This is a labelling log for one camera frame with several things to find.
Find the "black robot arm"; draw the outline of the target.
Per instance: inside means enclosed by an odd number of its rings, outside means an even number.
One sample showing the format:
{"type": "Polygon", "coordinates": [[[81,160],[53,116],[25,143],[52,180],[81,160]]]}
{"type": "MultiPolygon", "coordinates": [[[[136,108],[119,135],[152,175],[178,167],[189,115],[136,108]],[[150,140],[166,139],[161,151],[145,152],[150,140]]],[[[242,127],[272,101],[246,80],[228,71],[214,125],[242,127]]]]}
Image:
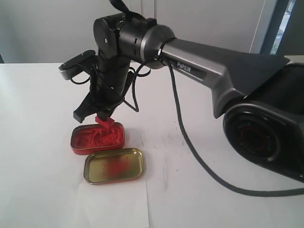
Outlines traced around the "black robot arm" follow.
{"type": "Polygon", "coordinates": [[[97,51],[78,56],[92,70],[90,90],[74,111],[78,122],[97,114],[104,119],[134,84],[132,61],[151,69],[167,66],[211,90],[213,115],[223,117],[225,135],[245,159],[297,181],[304,180],[304,65],[271,54],[251,54],[195,43],[130,11],[93,24],[97,51]]]}

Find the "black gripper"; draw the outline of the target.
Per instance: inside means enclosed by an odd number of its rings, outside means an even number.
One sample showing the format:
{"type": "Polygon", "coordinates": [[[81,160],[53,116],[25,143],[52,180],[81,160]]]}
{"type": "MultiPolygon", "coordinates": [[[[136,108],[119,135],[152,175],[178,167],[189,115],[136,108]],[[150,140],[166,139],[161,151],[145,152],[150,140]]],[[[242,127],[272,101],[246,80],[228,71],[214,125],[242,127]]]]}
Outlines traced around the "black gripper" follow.
{"type": "Polygon", "coordinates": [[[122,100],[132,83],[129,72],[131,60],[117,56],[108,59],[96,57],[94,75],[91,77],[90,93],[73,112],[79,123],[90,115],[98,113],[98,118],[106,121],[122,100]]]}

